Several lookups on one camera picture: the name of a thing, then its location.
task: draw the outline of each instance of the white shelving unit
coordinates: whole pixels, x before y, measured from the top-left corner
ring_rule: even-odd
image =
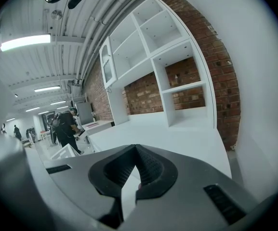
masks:
[[[194,57],[200,81],[171,88],[165,68],[189,57]],[[130,119],[122,89],[154,71],[164,111],[161,116],[146,114],[148,119],[162,117],[161,125],[176,131],[216,128],[215,95],[205,58],[182,20],[161,0],[146,0],[134,9],[104,42],[100,58],[116,125]],[[203,88],[206,106],[175,110],[172,94],[197,87]]]

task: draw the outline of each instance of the ceiling light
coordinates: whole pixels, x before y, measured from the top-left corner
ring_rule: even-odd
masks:
[[[29,36],[29,37],[24,37],[24,38],[17,38],[17,39],[13,39],[13,40],[7,41],[5,43],[2,43],[0,50],[7,51],[10,49],[25,46],[25,45],[42,44],[42,43],[50,43],[50,42],[51,42],[50,34],[35,35],[35,36]]]
[[[41,89],[36,89],[34,90],[35,92],[39,92],[39,91],[44,91],[44,90],[54,90],[54,89],[60,89],[60,86],[55,86],[55,87],[46,87],[46,88],[41,88]]]
[[[61,101],[61,102],[51,103],[51,105],[54,105],[54,104],[59,104],[59,103],[66,103],[66,101]]]
[[[25,110],[25,112],[29,112],[29,111],[32,111],[32,110],[37,110],[37,109],[39,109],[39,107],[37,107],[37,108],[33,108],[33,109],[30,109],[30,110]]]
[[[57,110],[64,109],[64,108],[67,108],[67,107],[69,107],[69,106],[59,107],[59,108],[57,108]]]
[[[49,111],[38,113],[38,115],[45,114],[45,113],[49,113]]]

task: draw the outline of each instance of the red brick wall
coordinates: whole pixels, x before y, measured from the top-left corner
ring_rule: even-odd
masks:
[[[186,0],[163,1],[183,20],[205,56],[215,89],[217,128],[226,150],[230,150],[236,143],[240,120],[239,89],[230,56],[211,24],[190,3]],[[166,70],[171,87],[199,80],[193,58],[175,63]],[[158,87],[150,82],[155,82],[153,73],[125,87],[129,114],[162,111]],[[201,88],[174,93],[173,98],[175,109],[205,106]]]
[[[101,72],[100,60],[93,66],[84,86],[88,101],[92,103],[97,120],[113,120]]]

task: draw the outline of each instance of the white counter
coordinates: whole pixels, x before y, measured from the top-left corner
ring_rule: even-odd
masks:
[[[100,151],[126,144],[149,145],[200,159],[232,177],[225,147],[216,129],[177,131],[157,123],[153,125],[130,120],[89,138],[93,146]]]
[[[102,130],[110,128],[110,127],[112,127],[111,126],[112,122],[114,122],[114,121],[112,121],[112,120],[108,120],[108,121],[99,120],[99,121],[91,122],[91,123],[88,123],[88,124],[84,124],[84,125],[82,125],[82,128],[85,130],[85,132],[80,137],[85,138],[86,136],[91,136],[92,134],[95,134],[95,133],[98,133]]]

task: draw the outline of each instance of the backpack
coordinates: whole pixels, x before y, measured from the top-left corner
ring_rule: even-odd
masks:
[[[60,125],[60,116],[62,113],[57,113],[52,119],[50,126],[57,128]]]

